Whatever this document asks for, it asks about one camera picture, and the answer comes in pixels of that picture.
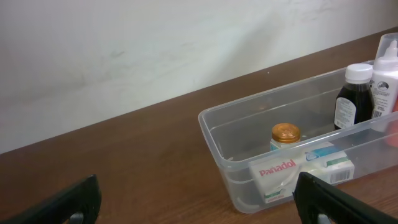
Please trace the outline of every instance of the wall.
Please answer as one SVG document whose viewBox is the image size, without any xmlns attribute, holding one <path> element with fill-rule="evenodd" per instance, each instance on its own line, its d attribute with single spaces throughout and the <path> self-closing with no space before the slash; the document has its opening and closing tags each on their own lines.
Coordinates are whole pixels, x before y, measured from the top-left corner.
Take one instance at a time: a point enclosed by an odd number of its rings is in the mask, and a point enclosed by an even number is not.
<svg viewBox="0 0 398 224">
<path fill-rule="evenodd" d="M 2 0 L 0 153 L 398 25 L 396 0 Z"/>
</svg>

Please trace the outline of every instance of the gold lid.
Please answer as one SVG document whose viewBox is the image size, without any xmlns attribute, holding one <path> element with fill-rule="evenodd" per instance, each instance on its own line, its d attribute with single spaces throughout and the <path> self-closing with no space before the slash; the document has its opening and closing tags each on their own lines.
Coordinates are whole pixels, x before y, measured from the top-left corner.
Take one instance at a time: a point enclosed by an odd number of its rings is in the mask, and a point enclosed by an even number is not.
<svg viewBox="0 0 398 224">
<path fill-rule="evenodd" d="M 294 124 L 280 123 L 272 128 L 272 138 L 285 144 L 295 143 L 300 140 L 300 130 Z"/>
</svg>

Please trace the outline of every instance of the small jar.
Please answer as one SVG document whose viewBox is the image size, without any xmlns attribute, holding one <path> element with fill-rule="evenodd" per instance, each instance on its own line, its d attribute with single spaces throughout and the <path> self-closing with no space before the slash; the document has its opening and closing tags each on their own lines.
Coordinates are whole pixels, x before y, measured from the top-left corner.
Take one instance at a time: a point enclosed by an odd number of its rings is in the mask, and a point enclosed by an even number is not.
<svg viewBox="0 0 398 224">
<path fill-rule="evenodd" d="M 272 128 L 271 150 L 282 149 L 300 141 L 300 130 L 294 124 L 280 123 Z"/>
</svg>

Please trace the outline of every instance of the table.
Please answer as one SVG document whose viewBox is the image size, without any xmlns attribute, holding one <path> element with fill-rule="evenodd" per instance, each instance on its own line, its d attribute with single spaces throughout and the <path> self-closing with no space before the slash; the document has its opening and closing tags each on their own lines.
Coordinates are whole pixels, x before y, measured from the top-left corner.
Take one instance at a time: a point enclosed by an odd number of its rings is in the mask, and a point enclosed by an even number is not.
<svg viewBox="0 0 398 224">
<path fill-rule="evenodd" d="M 198 114 L 238 98 L 374 59 L 382 34 L 167 100 L 0 155 L 0 220 L 97 174 L 97 223 L 300 223 L 293 202 L 236 211 Z M 338 187 L 398 217 L 398 167 Z"/>
</svg>

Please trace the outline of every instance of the transparent storage box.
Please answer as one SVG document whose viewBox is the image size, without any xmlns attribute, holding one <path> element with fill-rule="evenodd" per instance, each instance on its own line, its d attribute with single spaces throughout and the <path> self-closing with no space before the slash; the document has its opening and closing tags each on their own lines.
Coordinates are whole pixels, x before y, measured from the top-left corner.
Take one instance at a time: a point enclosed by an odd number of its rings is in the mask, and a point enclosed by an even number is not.
<svg viewBox="0 0 398 224">
<path fill-rule="evenodd" d="M 398 164 L 398 113 L 335 131 L 336 96 L 345 83 L 345 68 L 235 100 L 202 111 L 199 122 L 236 209 L 254 213 L 292 200 L 265 203 L 249 166 L 293 156 L 306 147 L 330 142 L 354 164 L 353 178 Z M 301 130 L 301 141 L 270 151 L 271 129 L 292 123 Z M 385 126 L 385 131 L 372 129 Z"/>
</svg>

